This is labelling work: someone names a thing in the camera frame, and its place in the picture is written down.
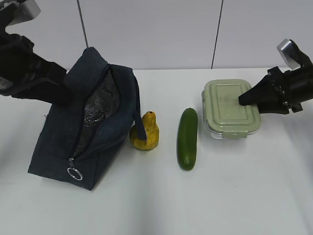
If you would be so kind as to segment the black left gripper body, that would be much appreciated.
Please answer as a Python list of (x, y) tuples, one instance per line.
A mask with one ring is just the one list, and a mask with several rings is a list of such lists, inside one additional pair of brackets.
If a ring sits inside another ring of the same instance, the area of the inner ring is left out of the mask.
[(30, 89), (12, 93), (29, 73), (34, 43), (19, 34), (0, 33), (0, 94), (19, 99), (36, 99)]

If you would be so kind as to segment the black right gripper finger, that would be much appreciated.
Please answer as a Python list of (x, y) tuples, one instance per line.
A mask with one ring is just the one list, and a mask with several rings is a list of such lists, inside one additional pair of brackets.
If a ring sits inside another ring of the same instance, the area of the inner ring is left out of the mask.
[(266, 102), (283, 104), (285, 86), (284, 76), (266, 75), (253, 88), (239, 96), (239, 104), (242, 106)]
[(284, 104), (280, 103), (258, 103), (257, 104), (259, 113), (261, 114), (289, 114), (289, 109)]

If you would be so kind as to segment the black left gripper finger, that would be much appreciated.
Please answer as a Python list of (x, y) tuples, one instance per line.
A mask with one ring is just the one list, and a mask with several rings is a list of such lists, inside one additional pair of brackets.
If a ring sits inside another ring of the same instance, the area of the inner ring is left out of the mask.
[(55, 84), (63, 85), (67, 70), (55, 62), (50, 62), (33, 53), (30, 57), (29, 72), (35, 79), (47, 78)]
[(67, 84), (57, 86), (52, 83), (41, 83), (34, 86), (25, 84), (14, 85), (19, 92), (14, 94), (14, 98), (39, 100), (58, 106), (74, 106), (86, 100), (94, 88), (91, 84)]

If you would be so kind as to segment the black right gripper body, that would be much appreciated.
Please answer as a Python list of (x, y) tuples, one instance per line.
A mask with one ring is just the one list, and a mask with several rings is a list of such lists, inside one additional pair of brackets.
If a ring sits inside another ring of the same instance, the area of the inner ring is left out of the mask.
[(270, 91), (276, 95), (274, 101), (270, 101), (270, 111), (267, 113), (293, 113), (303, 111), (301, 102), (294, 101), (291, 95), (291, 70), (282, 72), (278, 67), (268, 70), (268, 83)]

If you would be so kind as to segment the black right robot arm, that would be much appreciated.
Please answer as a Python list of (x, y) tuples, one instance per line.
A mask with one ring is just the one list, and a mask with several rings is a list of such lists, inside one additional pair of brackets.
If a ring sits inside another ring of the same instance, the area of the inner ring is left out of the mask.
[(253, 88), (239, 96), (239, 104), (256, 105), (261, 114), (287, 115), (290, 111), (303, 111), (301, 103), (312, 98), (312, 66), (285, 72), (274, 67)]

